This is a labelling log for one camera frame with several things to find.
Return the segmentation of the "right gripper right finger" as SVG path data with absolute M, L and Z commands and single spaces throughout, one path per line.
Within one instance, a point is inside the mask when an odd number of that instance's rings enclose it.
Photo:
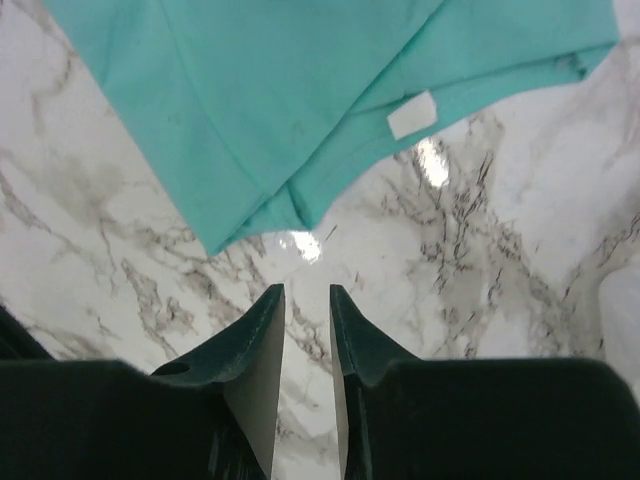
M 420 479 L 421 362 L 376 327 L 341 285 L 329 291 L 341 477 Z

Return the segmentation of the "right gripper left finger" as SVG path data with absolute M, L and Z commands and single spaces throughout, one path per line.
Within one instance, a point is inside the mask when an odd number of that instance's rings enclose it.
M 152 376 L 199 395 L 212 417 L 209 475 L 272 473 L 285 327 L 282 284 Z

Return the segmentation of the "teal t shirt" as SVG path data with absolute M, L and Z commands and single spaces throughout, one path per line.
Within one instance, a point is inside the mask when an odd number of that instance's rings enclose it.
M 609 1 L 50 1 L 208 253 L 314 228 L 378 160 L 583 80 Z

